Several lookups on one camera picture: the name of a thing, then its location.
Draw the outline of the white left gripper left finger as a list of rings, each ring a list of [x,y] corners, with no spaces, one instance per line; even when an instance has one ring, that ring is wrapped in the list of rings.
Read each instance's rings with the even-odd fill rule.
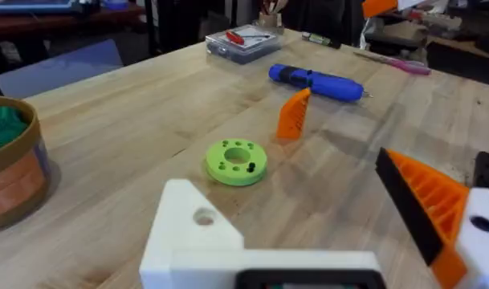
[[[184,250],[240,250],[241,233],[191,181],[165,183],[139,274],[143,288],[171,288],[173,254]]]

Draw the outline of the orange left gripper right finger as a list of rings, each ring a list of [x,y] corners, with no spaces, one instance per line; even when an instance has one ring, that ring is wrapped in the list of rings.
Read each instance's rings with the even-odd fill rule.
[[[376,172],[440,287],[489,289],[489,153],[470,186],[392,149]]]

